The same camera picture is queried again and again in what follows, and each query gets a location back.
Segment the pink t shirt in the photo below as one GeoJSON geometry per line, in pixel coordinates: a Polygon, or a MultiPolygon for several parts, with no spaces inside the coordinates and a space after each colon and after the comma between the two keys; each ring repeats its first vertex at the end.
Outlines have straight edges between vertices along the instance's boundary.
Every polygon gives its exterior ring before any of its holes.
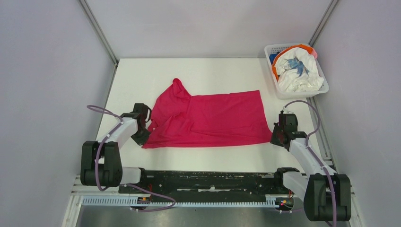
{"type": "Polygon", "coordinates": [[[179,79],[156,99],[142,148],[209,148],[268,143],[268,127],[258,90],[191,95],[179,79]]]}

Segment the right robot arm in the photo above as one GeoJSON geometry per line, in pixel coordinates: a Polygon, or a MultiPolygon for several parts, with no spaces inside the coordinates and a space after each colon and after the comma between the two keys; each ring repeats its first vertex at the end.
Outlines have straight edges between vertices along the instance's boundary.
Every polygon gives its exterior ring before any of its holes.
{"type": "Polygon", "coordinates": [[[310,144],[307,134],[298,130],[294,113],[279,113],[274,123],[271,144],[283,147],[303,169],[281,167],[274,173],[273,187],[279,193],[290,190],[304,205],[310,221],[349,221],[351,219],[351,183],[325,164],[310,144]]]}

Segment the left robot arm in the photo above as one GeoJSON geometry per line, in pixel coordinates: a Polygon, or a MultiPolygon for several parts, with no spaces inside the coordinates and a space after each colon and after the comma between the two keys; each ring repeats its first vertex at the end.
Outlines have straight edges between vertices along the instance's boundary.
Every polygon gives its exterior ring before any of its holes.
{"type": "Polygon", "coordinates": [[[130,183],[136,192],[144,192],[148,188],[148,179],[141,175],[139,167],[123,167],[120,150],[129,140],[139,146],[145,144],[150,136],[146,123],[150,120],[151,109],[143,103],[135,103],[131,112],[116,115],[95,105],[88,105],[87,108],[110,115],[117,123],[100,139],[86,141],[82,145],[81,184],[96,186],[100,191],[105,191],[110,187],[130,183]]]}

